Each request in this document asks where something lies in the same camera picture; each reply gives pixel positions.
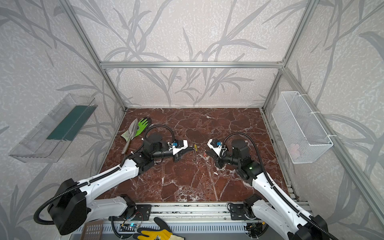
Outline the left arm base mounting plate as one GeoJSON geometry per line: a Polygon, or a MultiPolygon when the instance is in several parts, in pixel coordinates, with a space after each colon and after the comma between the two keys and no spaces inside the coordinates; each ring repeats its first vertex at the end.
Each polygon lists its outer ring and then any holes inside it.
{"type": "Polygon", "coordinates": [[[151,208],[152,205],[129,205],[120,218],[128,221],[148,221],[151,208]]]}

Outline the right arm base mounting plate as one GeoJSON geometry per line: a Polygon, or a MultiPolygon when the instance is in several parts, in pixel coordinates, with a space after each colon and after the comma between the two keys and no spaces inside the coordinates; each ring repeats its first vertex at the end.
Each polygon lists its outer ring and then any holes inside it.
{"type": "Polygon", "coordinates": [[[228,203],[227,209],[231,214],[231,220],[255,220],[256,217],[251,207],[244,204],[228,203]]]}

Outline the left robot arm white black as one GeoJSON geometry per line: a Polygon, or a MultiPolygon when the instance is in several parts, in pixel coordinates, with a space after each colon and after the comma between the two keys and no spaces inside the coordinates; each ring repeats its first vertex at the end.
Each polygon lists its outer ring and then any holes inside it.
{"type": "Polygon", "coordinates": [[[68,235],[83,224],[109,217],[133,215],[135,203],[126,195],[100,200],[106,191],[127,180],[133,179],[153,167],[157,159],[182,159],[188,152],[196,151],[186,140],[166,142],[158,134],[145,133],[142,145],[122,162],[98,175],[75,182],[64,181],[54,197],[43,203],[34,213],[34,222],[39,225],[54,225],[61,235],[68,235]]]}

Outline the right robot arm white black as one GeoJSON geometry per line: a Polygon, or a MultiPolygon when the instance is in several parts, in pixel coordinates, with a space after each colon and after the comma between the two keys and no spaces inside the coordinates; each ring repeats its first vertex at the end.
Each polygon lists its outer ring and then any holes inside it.
{"type": "Polygon", "coordinates": [[[260,193],[260,196],[255,196],[255,201],[249,204],[252,216],[265,222],[285,240],[336,239],[321,216],[313,216],[304,210],[273,181],[252,138],[245,133],[239,135],[252,143],[257,161],[252,160],[249,146],[243,139],[232,141],[231,152],[225,141],[210,139],[206,153],[216,160],[218,168],[226,164],[237,166],[238,175],[260,193]]]}

